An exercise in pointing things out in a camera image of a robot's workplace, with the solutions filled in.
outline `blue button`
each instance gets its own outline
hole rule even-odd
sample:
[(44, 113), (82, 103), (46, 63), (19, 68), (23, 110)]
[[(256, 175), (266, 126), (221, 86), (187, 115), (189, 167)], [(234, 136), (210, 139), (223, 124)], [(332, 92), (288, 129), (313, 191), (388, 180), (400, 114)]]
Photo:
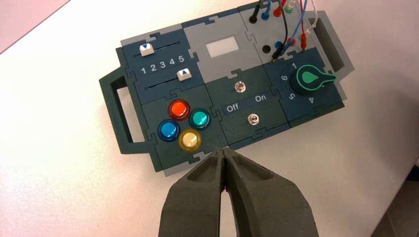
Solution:
[(161, 122), (157, 131), (159, 137), (165, 142), (176, 140), (176, 138), (179, 136), (179, 132), (179, 125), (175, 121), (169, 119)]

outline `handle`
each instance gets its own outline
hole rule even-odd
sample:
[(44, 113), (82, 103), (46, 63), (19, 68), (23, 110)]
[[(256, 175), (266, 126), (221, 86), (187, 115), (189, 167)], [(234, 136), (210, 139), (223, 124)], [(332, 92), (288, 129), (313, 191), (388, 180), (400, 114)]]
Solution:
[[(326, 12), (318, 11), (318, 14), (319, 20), (317, 21), (316, 28), (314, 28), (314, 33), (316, 34), (319, 43), (322, 45), (326, 57), (337, 75), (338, 80), (342, 80), (355, 69), (327, 17)], [(313, 23), (315, 16), (316, 14), (314, 11), (306, 12), (306, 17), (311, 24)]]
[[(117, 89), (126, 87), (124, 69), (119, 67), (99, 80), (105, 98), (112, 127), (118, 141), (119, 149), (122, 154), (150, 153), (154, 147), (150, 141), (133, 142), (131, 133), (126, 122), (125, 114), (122, 109), (121, 101)], [(141, 106), (136, 107), (137, 114), (141, 113)]]

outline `blue wire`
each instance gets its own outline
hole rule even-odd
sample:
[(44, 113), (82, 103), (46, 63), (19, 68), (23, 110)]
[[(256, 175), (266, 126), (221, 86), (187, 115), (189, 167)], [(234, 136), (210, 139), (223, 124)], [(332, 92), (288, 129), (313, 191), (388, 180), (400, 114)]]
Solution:
[(286, 51), (286, 50), (287, 50), (287, 49), (291, 46), (291, 44), (293, 43), (294, 37), (295, 37), (295, 35), (297, 34), (297, 31), (298, 31), (298, 29), (300, 28), (300, 25), (301, 25), (302, 19), (303, 19), (303, 17), (304, 17), (305, 7), (306, 7), (306, 6), (307, 6), (307, 0), (305, 0), (305, 1), (304, 1), (304, 8), (303, 8), (302, 13), (301, 13), (300, 21), (298, 22), (298, 25), (297, 25), (297, 27), (295, 28), (294, 33), (293, 33), (293, 35), (292, 35), (292, 36), (291, 36), (291, 38), (290, 38), (290, 42), (288, 42), (288, 43), (285, 45), (284, 49), (282, 49), (281, 53), (279, 54), (280, 56), (281, 56), (281, 55), (283, 55), (283, 54), (285, 53), (285, 51)]
[(266, 8), (265, 12), (262, 13), (261, 17), (263, 20), (267, 20), (269, 18), (269, 11), (271, 10), (271, 0), (268, 1), (268, 7)]

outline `green knob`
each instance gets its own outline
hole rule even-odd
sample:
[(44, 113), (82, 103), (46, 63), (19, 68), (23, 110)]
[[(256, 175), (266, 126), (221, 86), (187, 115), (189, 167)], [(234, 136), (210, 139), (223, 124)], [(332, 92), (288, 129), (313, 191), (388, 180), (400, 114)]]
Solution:
[(336, 75), (323, 73), (317, 67), (306, 64), (301, 66), (291, 79), (291, 87), (298, 94), (307, 95), (335, 80)]

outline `red plug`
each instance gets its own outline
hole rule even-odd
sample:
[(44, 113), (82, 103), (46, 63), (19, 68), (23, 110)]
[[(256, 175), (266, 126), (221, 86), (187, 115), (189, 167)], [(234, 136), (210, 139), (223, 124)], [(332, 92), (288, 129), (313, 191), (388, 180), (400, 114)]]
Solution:
[(302, 51), (304, 52), (305, 51), (305, 48), (307, 47), (307, 40), (306, 40), (306, 38), (305, 38), (305, 33), (303, 32), (302, 34), (301, 34), (301, 48), (302, 48)]
[[(287, 42), (289, 43), (289, 42), (291, 42), (291, 38), (288, 38), (287, 39)], [(295, 39), (293, 39), (293, 41), (291, 42), (291, 46), (294, 46), (295, 45)]]
[(283, 7), (285, 5), (285, 3), (287, 2), (287, 0), (282, 0), (281, 1), (281, 5), (278, 6), (275, 10), (274, 10), (274, 16), (279, 17), (281, 16), (281, 6)]

